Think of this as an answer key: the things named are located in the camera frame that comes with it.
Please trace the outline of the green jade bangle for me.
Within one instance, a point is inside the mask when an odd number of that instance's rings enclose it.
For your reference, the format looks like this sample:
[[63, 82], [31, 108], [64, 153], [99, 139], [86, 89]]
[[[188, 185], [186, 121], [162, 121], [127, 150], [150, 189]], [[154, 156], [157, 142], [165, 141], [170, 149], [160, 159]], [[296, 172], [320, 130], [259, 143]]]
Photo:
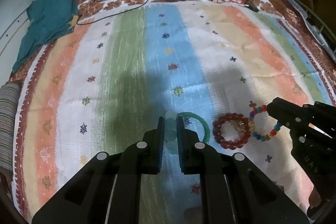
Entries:
[[183, 119], [183, 124], [186, 127], [189, 127], [192, 124], [192, 121], [198, 122], [203, 129], [202, 142], [208, 143], [210, 141], [210, 128], [207, 122], [201, 116], [194, 114], [192, 112], [180, 112], [177, 114], [177, 116]]

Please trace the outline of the black charger plug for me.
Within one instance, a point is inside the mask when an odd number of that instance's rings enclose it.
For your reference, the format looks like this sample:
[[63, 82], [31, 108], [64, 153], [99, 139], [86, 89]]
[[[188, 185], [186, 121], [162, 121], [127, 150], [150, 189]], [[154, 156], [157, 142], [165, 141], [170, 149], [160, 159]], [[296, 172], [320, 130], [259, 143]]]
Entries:
[[245, 6], [246, 6], [246, 8], [250, 9], [251, 11], [259, 12], [259, 9], [256, 6], [254, 6], [252, 3], [247, 2], [245, 4]]

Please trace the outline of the striped grey pillow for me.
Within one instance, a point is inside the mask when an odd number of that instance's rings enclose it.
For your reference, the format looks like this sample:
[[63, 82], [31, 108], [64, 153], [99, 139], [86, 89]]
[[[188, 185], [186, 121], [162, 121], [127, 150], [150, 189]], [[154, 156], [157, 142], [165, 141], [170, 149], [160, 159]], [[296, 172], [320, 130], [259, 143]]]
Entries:
[[21, 83], [14, 81], [1, 87], [1, 173], [13, 173], [13, 139], [15, 116], [21, 94]]

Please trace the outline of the brown floral blanket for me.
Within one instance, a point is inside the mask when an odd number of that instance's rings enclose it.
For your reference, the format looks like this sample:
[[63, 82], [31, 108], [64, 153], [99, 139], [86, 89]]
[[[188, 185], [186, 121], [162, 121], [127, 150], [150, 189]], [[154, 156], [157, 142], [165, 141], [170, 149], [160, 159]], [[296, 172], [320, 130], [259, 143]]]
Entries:
[[190, 102], [245, 109], [276, 97], [335, 105], [335, 63], [287, 0], [76, 3], [73, 32], [10, 73], [25, 113], [71, 102], [107, 114]]

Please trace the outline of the teal cloth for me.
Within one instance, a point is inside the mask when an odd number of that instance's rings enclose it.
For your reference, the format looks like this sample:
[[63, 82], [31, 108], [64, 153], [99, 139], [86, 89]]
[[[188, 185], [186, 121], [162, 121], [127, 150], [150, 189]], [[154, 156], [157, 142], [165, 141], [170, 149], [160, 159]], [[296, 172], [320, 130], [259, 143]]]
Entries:
[[74, 30], [79, 10], [76, 0], [34, 0], [27, 8], [30, 25], [21, 40], [12, 72], [36, 50]]

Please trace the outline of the striped colourful bedspread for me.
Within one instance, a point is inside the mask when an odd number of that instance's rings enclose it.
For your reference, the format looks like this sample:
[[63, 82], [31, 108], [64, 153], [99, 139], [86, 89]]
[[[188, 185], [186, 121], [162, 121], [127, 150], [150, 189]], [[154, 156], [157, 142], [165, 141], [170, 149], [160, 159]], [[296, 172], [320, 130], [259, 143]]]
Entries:
[[335, 63], [296, 14], [156, 3], [77, 26], [25, 70], [14, 204], [31, 221], [96, 153], [122, 152], [168, 111], [222, 151], [213, 121], [276, 97], [335, 104]]

